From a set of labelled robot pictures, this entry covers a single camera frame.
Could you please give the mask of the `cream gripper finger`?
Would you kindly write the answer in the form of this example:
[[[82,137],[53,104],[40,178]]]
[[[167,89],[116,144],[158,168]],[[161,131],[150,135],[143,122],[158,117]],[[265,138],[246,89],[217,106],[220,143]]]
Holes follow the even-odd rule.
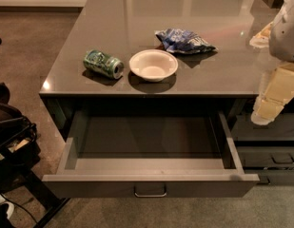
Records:
[[[254,35],[249,44],[255,48],[268,48],[272,23],[267,24],[261,31]]]
[[[272,72],[263,75],[251,121],[257,125],[273,122],[293,98],[294,63],[283,63]]]

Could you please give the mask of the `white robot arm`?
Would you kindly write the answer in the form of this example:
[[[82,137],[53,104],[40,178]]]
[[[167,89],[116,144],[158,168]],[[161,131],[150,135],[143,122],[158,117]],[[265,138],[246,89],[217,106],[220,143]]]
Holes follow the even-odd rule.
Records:
[[[254,35],[249,44],[269,48],[281,63],[262,76],[251,121],[257,125],[273,122],[284,106],[294,98],[294,0],[284,3],[272,22]]]

